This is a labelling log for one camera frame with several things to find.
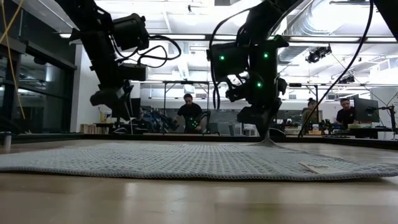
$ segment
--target man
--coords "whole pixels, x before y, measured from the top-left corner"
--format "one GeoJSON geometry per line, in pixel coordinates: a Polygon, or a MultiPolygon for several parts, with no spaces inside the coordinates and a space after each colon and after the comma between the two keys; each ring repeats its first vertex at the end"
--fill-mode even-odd
{"type": "Polygon", "coordinates": [[[204,128],[204,119],[200,119],[202,115],[202,110],[199,105],[193,102],[193,98],[191,94],[184,95],[185,105],[181,106],[178,110],[175,121],[183,116],[185,119],[185,133],[195,134],[200,133],[204,128]]]}
{"type": "Polygon", "coordinates": [[[137,128],[140,129],[150,129],[150,122],[144,120],[144,110],[139,108],[138,118],[134,118],[130,121],[132,124],[136,124],[137,128]]]}
{"type": "Polygon", "coordinates": [[[337,112],[336,121],[338,124],[348,128],[349,124],[353,124],[355,122],[355,108],[350,105],[349,99],[347,98],[341,99],[340,105],[343,109],[337,112]]]}

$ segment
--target desk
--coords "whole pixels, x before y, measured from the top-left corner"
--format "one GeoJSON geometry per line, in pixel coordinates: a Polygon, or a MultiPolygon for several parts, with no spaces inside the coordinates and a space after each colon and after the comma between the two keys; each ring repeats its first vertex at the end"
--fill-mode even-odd
{"type": "MultiPolygon", "coordinates": [[[[107,142],[110,141],[42,142],[14,145],[12,150],[51,150],[107,142]]],[[[281,145],[350,161],[398,164],[398,154],[390,150],[329,144],[281,145]]],[[[0,223],[128,224],[134,220],[140,224],[396,224],[397,189],[398,177],[234,182],[0,174],[0,223]]]]}
{"type": "Polygon", "coordinates": [[[349,135],[356,138],[378,139],[379,132],[393,132],[392,128],[351,128],[348,130],[349,135]]]}

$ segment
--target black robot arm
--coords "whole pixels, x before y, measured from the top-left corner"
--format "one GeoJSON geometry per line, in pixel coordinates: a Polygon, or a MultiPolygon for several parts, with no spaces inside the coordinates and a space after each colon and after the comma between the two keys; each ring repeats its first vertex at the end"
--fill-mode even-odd
{"type": "Polygon", "coordinates": [[[284,94],[287,88],[286,81],[277,73],[277,49],[289,44],[281,36],[273,40],[268,38],[280,21],[301,2],[265,0],[249,10],[235,42],[209,47],[213,81],[216,85],[227,82],[226,97],[231,102],[245,99],[251,105],[239,112],[238,121],[255,124],[263,137],[282,104],[279,93],[284,94]],[[239,74],[243,72],[247,72],[249,78],[241,85],[232,85],[227,76],[236,75],[240,79],[239,74]]]}
{"type": "MultiPolygon", "coordinates": [[[[113,41],[122,50],[136,47],[143,50],[149,46],[149,34],[145,28],[145,17],[137,14],[120,19],[98,7],[94,0],[55,0],[77,29],[73,29],[71,40],[80,39],[91,60],[91,70],[96,72],[99,91],[91,96],[93,106],[104,104],[129,120],[126,96],[132,86],[125,81],[124,74],[134,73],[139,65],[120,64],[116,60],[113,41]]],[[[145,77],[136,77],[144,81],[145,77]]]]}

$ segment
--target white wall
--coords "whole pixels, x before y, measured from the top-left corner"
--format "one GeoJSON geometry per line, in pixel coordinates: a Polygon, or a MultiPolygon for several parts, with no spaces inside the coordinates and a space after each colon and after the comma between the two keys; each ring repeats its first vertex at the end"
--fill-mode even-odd
{"type": "MultiPolygon", "coordinates": [[[[75,65],[78,68],[73,80],[71,132],[79,132],[80,124],[93,124],[100,121],[98,106],[92,106],[90,103],[92,94],[99,90],[100,81],[95,72],[90,70],[91,62],[81,44],[76,45],[75,65]]],[[[103,111],[110,111],[104,105],[100,108],[103,111]]]]}
{"type": "MultiPolygon", "coordinates": [[[[398,92],[398,88],[396,88],[396,87],[372,88],[371,92],[372,92],[371,99],[377,100],[379,102],[379,107],[385,106],[384,103],[388,103],[391,100],[391,102],[388,104],[388,106],[394,105],[396,107],[395,111],[398,112],[398,96],[396,95],[396,93],[398,92]]],[[[387,126],[388,128],[391,128],[392,127],[391,117],[387,113],[387,111],[379,110],[379,115],[380,115],[380,119],[384,123],[384,125],[387,126]]],[[[393,137],[394,137],[393,133],[386,133],[386,139],[392,139],[393,137]]],[[[384,139],[384,133],[379,133],[379,139],[384,139]]]]}

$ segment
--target woman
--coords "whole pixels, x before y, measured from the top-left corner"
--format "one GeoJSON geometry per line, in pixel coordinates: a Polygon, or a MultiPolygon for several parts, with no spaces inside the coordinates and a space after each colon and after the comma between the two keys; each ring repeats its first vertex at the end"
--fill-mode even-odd
{"type": "MultiPolygon", "coordinates": [[[[308,104],[307,104],[307,108],[304,108],[302,110],[302,118],[303,118],[303,124],[304,122],[307,120],[307,118],[310,116],[311,111],[315,108],[315,105],[317,104],[317,102],[313,99],[313,98],[309,98],[308,99],[308,104]]],[[[318,120],[317,120],[317,113],[314,112],[312,113],[310,120],[308,121],[308,123],[312,123],[312,124],[318,124],[318,120]]]]}

